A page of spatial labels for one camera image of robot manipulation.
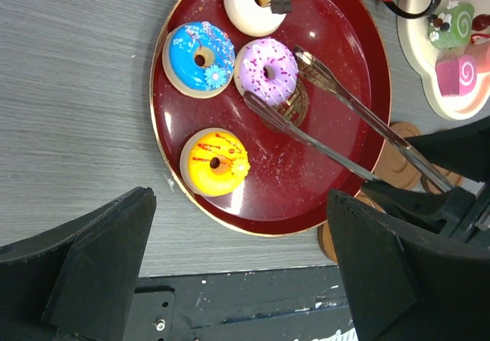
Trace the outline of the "purple sprinkled donut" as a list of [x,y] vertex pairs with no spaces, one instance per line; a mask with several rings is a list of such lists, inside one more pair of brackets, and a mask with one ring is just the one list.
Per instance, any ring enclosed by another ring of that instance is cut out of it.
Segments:
[[234,83],[240,95],[251,92],[275,106],[292,96],[298,72],[296,59],[287,46],[271,37],[259,38],[238,52]]

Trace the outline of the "green swirl roll cake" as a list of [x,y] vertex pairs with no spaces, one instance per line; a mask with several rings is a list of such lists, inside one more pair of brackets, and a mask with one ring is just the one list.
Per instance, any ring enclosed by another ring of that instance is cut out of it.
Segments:
[[439,13],[428,16],[428,39],[434,48],[448,50],[470,41],[474,6],[469,2],[450,1]]

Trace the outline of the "yellow frosted donut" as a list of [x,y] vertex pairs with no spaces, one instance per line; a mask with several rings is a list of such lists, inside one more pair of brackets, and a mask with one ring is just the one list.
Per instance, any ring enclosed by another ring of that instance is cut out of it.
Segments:
[[181,151],[179,167],[192,192],[217,197],[232,192],[243,182],[250,162],[244,145],[234,134],[214,127],[189,138]]

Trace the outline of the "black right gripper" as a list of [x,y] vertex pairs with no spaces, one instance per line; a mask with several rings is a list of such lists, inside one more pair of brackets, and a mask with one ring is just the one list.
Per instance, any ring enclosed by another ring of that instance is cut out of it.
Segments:
[[392,141],[438,193],[375,179],[362,190],[389,215],[464,244],[489,246],[489,119]]

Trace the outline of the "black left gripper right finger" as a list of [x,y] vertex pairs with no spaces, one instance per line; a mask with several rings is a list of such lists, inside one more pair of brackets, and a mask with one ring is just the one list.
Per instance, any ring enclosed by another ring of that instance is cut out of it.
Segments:
[[350,195],[328,226],[360,340],[487,340],[489,250],[444,238]]

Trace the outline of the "pink swirl roll cake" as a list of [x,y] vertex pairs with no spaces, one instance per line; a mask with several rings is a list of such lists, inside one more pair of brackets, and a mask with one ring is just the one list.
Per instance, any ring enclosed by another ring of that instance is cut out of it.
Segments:
[[488,73],[490,71],[490,44],[470,44],[466,50],[465,54],[471,56],[475,60],[476,71],[481,73]]
[[464,54],[436,63],[436,79],[442,97],[461,97],[473,91],[477,71],[473,57]]

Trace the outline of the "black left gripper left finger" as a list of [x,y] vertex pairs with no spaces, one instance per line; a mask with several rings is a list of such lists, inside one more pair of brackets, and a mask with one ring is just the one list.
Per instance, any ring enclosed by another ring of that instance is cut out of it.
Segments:
[[136,187],[1,247],[3,340],[121,340],[156,210]]

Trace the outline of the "blue frosted donut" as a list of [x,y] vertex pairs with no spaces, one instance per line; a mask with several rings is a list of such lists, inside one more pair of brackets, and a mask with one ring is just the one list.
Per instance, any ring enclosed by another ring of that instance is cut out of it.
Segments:
[[162,66],[180,93],[208,99],[232,80],[235,49],[228,35],[209,21],[184,23],[171,31],[162,49]]

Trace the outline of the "chocolate white frosted donut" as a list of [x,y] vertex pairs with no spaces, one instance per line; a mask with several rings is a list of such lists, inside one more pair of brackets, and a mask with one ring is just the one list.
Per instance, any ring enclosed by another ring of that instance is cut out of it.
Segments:
[[272,34],[292,13],[292,0],[224,0],[224,8],[239,31],[260,38]]

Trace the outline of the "pink swirl roll cake front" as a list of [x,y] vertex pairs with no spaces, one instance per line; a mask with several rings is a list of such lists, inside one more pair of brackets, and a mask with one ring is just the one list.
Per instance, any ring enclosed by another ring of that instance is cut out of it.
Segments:
[[436,79],[442,97],[461,97],[473,91],[477,71],[473,57],[464,54],[436,63]]

